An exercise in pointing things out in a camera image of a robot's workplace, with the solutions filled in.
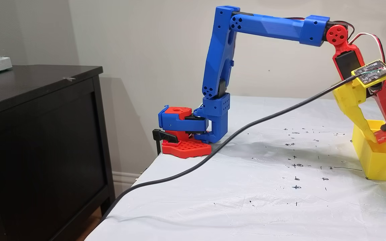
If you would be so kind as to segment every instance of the blue joint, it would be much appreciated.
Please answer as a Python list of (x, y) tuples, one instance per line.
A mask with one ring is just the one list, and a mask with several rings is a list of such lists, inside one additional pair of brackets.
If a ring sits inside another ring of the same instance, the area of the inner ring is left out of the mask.
[(320, 47), (329, 17), (310, 15), (303, 21), (299, 43)]
[(230, 93), (219, 99), (203, 98), (203, 104), (193, 111), (195, 116), (205, 117), (211, 121), (211, 131), (195, 134), (196, 140), (204, 143), (216, 143), (227, 133), (227, 111), (230, 109)]

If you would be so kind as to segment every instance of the white wire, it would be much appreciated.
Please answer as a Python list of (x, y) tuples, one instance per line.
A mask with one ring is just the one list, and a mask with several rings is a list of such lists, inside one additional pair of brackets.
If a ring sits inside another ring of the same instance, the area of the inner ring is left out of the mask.
[(372, 38), (375, 40), (375, 42), (376, 42), (376, 44), (378, 45), (378, 49), (379, 49), (379, 52), (380, 52), (380, 54), (381, 54), (381, 58), (382, 58), (382, 61), (384, 60), (383, 58), (383, 53), (382, 53), (382, 51), (381, 51), (381, 46), (380, 46), (380, 44), (379, 44), (379, 41), (378, 41), (378, 38), (375, 36), (375, 35), (373, 35), (373, 34), (371, 34), (371, 33), (368, 33), (368, 32), (359, 32), (357, 35), (355, 35), (355, 37), (351, 40), (351, 41), (349, 41), (349, 45), (351, 45), (358, 37), (360, 37), (361, 35), (369, 35), (369, 36), (372, 36)]

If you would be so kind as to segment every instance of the wire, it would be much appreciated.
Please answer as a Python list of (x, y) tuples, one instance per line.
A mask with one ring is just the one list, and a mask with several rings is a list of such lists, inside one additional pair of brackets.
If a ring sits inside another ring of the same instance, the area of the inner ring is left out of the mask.
[(225, 145), (227, 145), (227, 143), (229, 143), (231, 140), (233, 140), (237, 135), (239, 135), (240, 133), (242, 133), (243, 131), (245, 131), (246, 129), (254, 126), (254, 125), (257, 125), (257, 124), (260, 124), (262, 122), (266, 122), (270, 119), (273, 119), (275, 117), (278, 117), (278, 116), (281, 116), (285, 113), (288, 113), (292, 110), (295, 110), (299, 107), (302, 107), (306, 104), (308, 104), (309, 102), (312, 102), (320, 97), (322, 97), (323, 95), (327, 94), (327, 93), (330, 93), (331, 91), (341, 87), (342, 85), (344, 84), (347, 84), (351, 81), (353, 81), (355, 78), (357, 78), (358, 76), (362, 75), (363, 73), (360, 73), (358, 75), (352, 75), (346, 79), (344, 79), (343, 81), (340, 81), (339, 83), (333, 85), (332, 87), (320, 92), (319, 94), (316, 94), (314, 95), (313, 97), (309, 98), (309, 99), (306, 99), (302, 102), (300, 102), (299, 104), (296, 104), (296, 105), (293, 105), (292, 107), (289, 107), (285, 110), (282, 110), (280, 112), (277, 112), (275, 114), (271, 114), (270, 116), (267, 116), (267, 117), (264, 117), (262, 119), (258, 119), (254, 122), (251, 122), (247, 125), (245, 125), (244, 127), (240, 128), (239, 130), (237, 130), (235, 133), (233, 133), (231, 136), (229, 136), (223, 143), (221, 143), (221, 145), (217, 146), (216, 149), (211, 152), (207, 157), (205, 157), (201, 162), (199, 162), (198, 164), (196, 164), (195, 166), (181, 172), (181, 173), (178, 173), (176, 175), (173, 175), (172, 177), (167, 177), (167, 178), (163, 178), (163, 179), (160, 179), (160, 180), (153, 180), (153, 181), (148, 181), (148, 182), (143, 182), (143, 183), (140, 183), (138, 185), (135, 185), (135, 186), (131, 186), (130, 188), (126, 189), (124, 192), (122, 192), (122, 194), (120, 194), (120, 196), (118, 196), (116, 198), (116, 200), (111, 204), (111, 206), (108, 208), (107, 212), (105, 212), (105, 214), (102, 216), (101, 218), (101, 221), (99, 222), (99, 224), (101, 224), (108, 216), (108, 214), (112, 211), (112, 209), (117, 205), (117, 203), (120, 201), (120, 199), (122, 197), (124, 197), (124, 195), (128, 194), (129, 192), (135, 190), (135, 189), (138, 189), (140, 187), (143, 187), (143, 186), (149, 186), (149, 185), (153, 185), (153, 184), (158, 184), (158, 183), (164, 183), (164, 182), (167, 182), (167, 181), (170, 181), (170, 180), (174, 180), (176, 178), (179, 178), (179, 177), (182, 177), (186, 174), (189, 174), (190, 172), (196, 170), (197, 168), (201, 167), (203, 164), (205, 164), (208, 160), (210, 160), (217, 152), (219, 152), (219, 150), (221, 150)]
[(352, 24), (348, 23), (347, 21), (342, 21), (342, 20), (339, 20), (339, 21), (334, 21), (336, 23), (345, 23), (346, 25), (350, 26), (352, 28), (352, 32), (351, 34), (349, 35), (349, 37), (347, 38), (347, 40), (349, 40), (351, 38), (351, 36), (354, 34), (355, 32), (355, 28)]
[(291, 18), (286, 18), (286, 19), (305, 20), (305, 18), (302, 18), (302, 17), (291, 17)]
[(371, 34), (371, 33), (368, 33), (368, 32), (359, 32), (357, 35), (355, 35), (355, 37), (348, 44), (351, 45), (352, 43), (354, 43), (354, 41), (358, 37), (360, 37), (361, 35), (369, 35), (369, 36), (372, 36), (375, 39), (376, 43), (378, 44), (380, 54), (382, 56), (382, 62), (385, 63), (385, 54), (383, 52), (383, 46), (382, 46), (382, 43), (381, 43), (380, 39), (378, 38), (378, 36), (376, 36), (374, 34)]

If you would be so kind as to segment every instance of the blue robot arm segment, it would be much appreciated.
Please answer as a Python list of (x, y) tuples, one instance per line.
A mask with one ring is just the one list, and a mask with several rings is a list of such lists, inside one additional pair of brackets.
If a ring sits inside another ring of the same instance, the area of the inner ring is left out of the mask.
[[(205, 143), (217, 142), (227, 133), (230, 94), (226, 93), (226, 88), (229, 85), (230, 72), (234, 66), (233, 55), (237, 32), (321, 46), (325, 40), (324, 33), (329, 22), (328, 17), (316, 15), (308, 16), (305, 20), (295, 20), (239, 11), (240, 8), (233, 6), (219, 6), (215, 9), (212, 37), (202, 84), (203, 105), (193, 112), (194, 116), (211, 120), (212, 130), (210, 132), (194, 135), (195, 139)], [(203, 130), (202, 123), (193, 122), (197, 120), (191, 122), (179, 120), (167, 126), (165, 124), (169, 123), (169, 120), (159, 117), (159, 125), (164, 130)]]

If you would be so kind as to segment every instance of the floor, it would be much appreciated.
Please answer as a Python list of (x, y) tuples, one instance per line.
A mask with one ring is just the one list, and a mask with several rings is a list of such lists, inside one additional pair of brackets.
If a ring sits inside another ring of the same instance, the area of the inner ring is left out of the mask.
[(87, 236), (93, 231), (101, 220), (101, 208), (96, 209), (95, 212), (84, 222), (84, 231), (75, 241), (84, 241)]

